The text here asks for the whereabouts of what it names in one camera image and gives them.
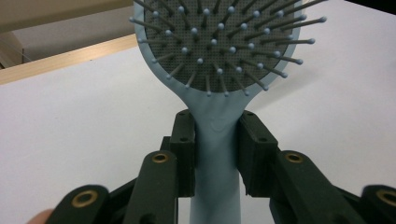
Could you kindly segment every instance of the hairbrush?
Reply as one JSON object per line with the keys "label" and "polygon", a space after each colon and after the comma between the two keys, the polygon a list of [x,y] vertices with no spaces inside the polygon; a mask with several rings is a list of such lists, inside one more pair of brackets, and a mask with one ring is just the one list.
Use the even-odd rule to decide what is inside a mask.
{"label": "hairbrush", "polygon": [[236,123],[291,58],[305,21],[300,0],[134,0],[138,46],[154,75],[196,123],[191,224],[240,223]]}

